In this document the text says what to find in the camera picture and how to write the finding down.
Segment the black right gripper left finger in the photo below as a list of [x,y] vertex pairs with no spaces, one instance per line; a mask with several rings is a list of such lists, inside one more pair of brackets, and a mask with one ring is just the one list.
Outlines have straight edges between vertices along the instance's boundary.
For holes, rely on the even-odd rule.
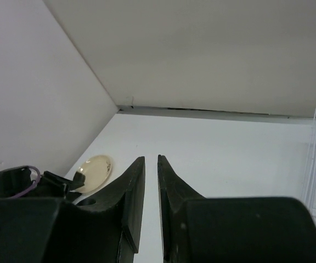
[[80,232],[82,262],[133,262],[139,252],[145,194],[145,158],[138,157],[124,173],[77,203],[86,220]]

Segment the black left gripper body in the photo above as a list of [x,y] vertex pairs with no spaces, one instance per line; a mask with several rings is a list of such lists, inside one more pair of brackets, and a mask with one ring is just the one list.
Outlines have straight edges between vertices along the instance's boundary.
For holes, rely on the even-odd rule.
[[0,171],[0,198],[52,197],[75,200],[81,193],[85,176],[76,172],[73,179],[40,173],[36,167],[20,166]]

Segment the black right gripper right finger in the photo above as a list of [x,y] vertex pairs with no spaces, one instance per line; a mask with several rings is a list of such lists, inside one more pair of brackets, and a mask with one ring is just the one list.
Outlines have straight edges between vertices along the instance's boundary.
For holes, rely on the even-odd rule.
[[164,262],[207,262],[206,198],[181,179],[167,157],[158,155]]

